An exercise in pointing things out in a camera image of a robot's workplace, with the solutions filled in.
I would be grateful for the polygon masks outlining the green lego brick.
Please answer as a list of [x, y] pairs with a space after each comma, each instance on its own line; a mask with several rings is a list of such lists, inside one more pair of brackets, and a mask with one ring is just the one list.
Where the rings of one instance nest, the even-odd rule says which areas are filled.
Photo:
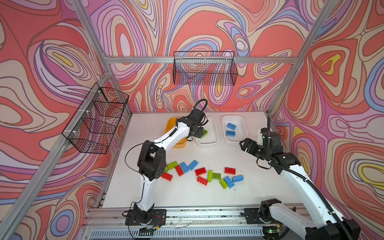
[[208, 182], [211, 183], [213, 180], [213, 171], [209, 170], [208, 171]]
[[221, 179], [221, 180], [220, 180], [220, 184], [221, 184], [221, 186], [222, 186], [223, 189], [226, 189], [226, 188], [229, 187], [228, 184], [227, 184], [227, 182], [226, 182], [224, 179]]
[[167, 164], [166, 166], [166, 170], [169, 171], [169, 170], [172, 170], [174, 169], [176, 166], [178, 166], [179, 164], [177, 163], [177, 161], [174, 161], [174, 162], [171, 162], [169, 164]]
[[207, 130], [204, 130], [204, 131], [203, 131], [203, 134], [202, 134], [202, 136], [201, 136], [201, 138], [204, 138], [207, 134], [208, 134], [208, 131], [207, 131]]
[[212, 179], [213, 180], [221, 180], [221, 174], [220, 173], [213, 173]]

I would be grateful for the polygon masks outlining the blue lego brick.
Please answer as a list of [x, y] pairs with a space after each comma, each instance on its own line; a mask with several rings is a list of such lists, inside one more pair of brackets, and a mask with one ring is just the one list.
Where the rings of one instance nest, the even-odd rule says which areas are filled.
[[233, 183], [233, 181], [230, 179], [229, 176], [224, 177], [224, 181], [230, 189], [235, 186], [235, 184]]
[[244, 180], [244, 176], [243, 175], [232, 177], [232, 182], [233, 183], [242, 182], [243, 180]]
[[186, 173], [188, 173], [190, 171], [190, 169], [188, 168], [188, 166], [186, 165], [185, 162], [180, 163], [180, 167], [181, 167], [181, 169], [182, 169], [184, 174], [186, 174]]
[[194, 170], [199, 163], [196, 160], [193, 160], [189, 165], [188, 168], [190, 171]]
[[235, 131], [226, 131], [226, 136], [234, 137], [236, 135]]
[[232, 124], [232, 123], [228, 123], [228, 124], [227, 124], [227, 128], [230, 129], [230, 130], [232, 130], [232, 131], [235, 131], [235, 130], [236, 130], [236, 127], [237, 127], [237, 126], [234, 125], [234, 124]]

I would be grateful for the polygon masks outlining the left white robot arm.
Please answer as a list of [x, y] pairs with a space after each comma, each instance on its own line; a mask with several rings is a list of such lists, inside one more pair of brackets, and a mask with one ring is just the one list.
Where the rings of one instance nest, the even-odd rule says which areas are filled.
[[187, 137], [201, 138], [204, 125], [208, 123], [203, 110], [193, 108], [187, 116], [175, 120], [175, 126], [162, 137], [154, 141], [145, 141], [141, 144], [137, 166], [142, 176], [140, 198], [133, 203], [133, 208], [127, 214], [127, 226], [133, 224], [153, 225], [156, 220], [163, 223], [161, 217], [154, 213], [154, 194], [157, 179], [166, 169], [166, 154], [179, 141]]

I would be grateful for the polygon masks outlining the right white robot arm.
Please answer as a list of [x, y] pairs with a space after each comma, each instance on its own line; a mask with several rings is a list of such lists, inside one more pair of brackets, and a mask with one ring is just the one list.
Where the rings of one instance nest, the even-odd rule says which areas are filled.
[[240, 141], [241, 150], [265, 160], [294, 190], [306, 207], [307, 219], [286, 207], [278, 199], [262, 201], [255, 217], [261, 222], [278, 221], [304, 240], [357, 240], [358, 223], [347, 219], [321, 193], [293, 153], [283, 151], [281, 136], [270, 128], [262, 128], [259, 140]]

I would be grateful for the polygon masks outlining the right white plastic bin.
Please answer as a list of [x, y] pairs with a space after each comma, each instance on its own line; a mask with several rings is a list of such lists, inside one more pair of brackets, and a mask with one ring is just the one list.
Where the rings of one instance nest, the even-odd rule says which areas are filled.
[[[227, 128], [228, 123], [232, 123], [237, 126], [235, 130], [236, 135], [234, 137], [226, 136], [226, 131], [232, 131]], [[239, 143], [240, 141], [246, 139], [249, 136], [246, 128], [245, 120], [241, 116], [238, 116], [238, 115], [223, 116], [222, 124], [224, 129], [225, 140], [229, 144]]]

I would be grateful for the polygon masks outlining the white plastic bin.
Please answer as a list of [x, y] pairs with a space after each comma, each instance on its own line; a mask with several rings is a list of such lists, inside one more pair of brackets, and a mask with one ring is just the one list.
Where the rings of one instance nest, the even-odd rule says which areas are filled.
[[[232, 123], [237, 126], [235, 130], [236, 135], [234, 137], [226, 136], [226, 131], [232, 131], [227, 128], [228, 123]], [[238, 116], [238, 115], [223, 116], [222, 124], [224, 129], [225, 140], [229, 144], [239, 143], [240, 141], [246, 139], [249, 136], [246, 128], [245, 120], [241, 116]]]
[[215, 120], [212, 117], [207, 117], [207, 119], [208, 123], [203, 126], [204, 131], [207, 133], [202, 138], [195, 138], [200, 147], [211, 147], [216, 145], [220, 140]]

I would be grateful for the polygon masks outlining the yellow plastic bin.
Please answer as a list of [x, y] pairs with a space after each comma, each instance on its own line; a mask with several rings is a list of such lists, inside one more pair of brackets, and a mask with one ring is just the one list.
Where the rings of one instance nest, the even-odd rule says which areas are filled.
[[[166, 126], [166, 129], [165, 129], [165, 134], [167, 132], [169, 132], [170, 130], [172, 130], [175, 126], [176, 126], [176, 121], [177, 121], [178, 117], [173, 117], [173, 118], [170, 118], [167, 122], [167, 126]], [[174, 149], [182, 149], [186, 146], [187, 144], [187, 139], [186, 138], [183, 138], [182, 140], [180, 140], [177, 144], [175, 144], [173, 146]]]

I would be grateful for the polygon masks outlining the middle white plastic bin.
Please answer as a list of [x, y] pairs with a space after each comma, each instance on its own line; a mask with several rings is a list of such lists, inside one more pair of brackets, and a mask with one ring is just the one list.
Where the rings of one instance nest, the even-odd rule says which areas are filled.
[[220, 140], [215, 120], [212, 117], [207, 117], [207, 119], [208, 123], [203, 126], [204, 131], [207, 133], [202, 138], [195, 138], [200, 147], [211, 147], [216, 145]]

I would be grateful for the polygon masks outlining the red lego brick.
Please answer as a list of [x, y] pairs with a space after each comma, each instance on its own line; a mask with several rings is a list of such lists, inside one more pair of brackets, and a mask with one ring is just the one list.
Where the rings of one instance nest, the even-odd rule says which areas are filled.
[[224, 168], [224, 172], [225, 172], [225, 174], [228, 174], [228, 175], [235, 175], [236, 174], [236, 169], [235, 168], [225, 167]]
[[197, 182], [202, 184], [202, 185], [204, 185], [204, 186], [206, 186], [209, 183], [209, 181], [207, 179], [204, 179], [204, 178], [202, 178], [200, 176], [198, 176]]
[[182, 175], [185, 174], [180, 165], [175, 166], [175, 170], [176, 170], [179, 177], [181, 177]]
[[206, 173], [207, 173], [206, 168], [200, 168], [200, 169], [195, 170], [196, 176], [201, 176], [201, 175], [204, 175]]
[[161, 178], [164, 179], [164, 180], [167, 180], [167, 181], [171, 182], [172, 179], [173, 179], [173, 175], [168, 174], [168, 173], [163, 173], [163, 174], [161, 175]]

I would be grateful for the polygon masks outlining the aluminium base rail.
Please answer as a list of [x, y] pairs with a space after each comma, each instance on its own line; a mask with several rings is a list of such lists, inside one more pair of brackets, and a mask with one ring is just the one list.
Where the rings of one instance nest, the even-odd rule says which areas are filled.
[[147, 226], [126, 209], [92, 210], [80, 240], [265, 240], [305, 238], [315, 227], [303, 205], [278, 204], [276, 219], [261, 221], [258, 206], [166, 208], [163, 220]]

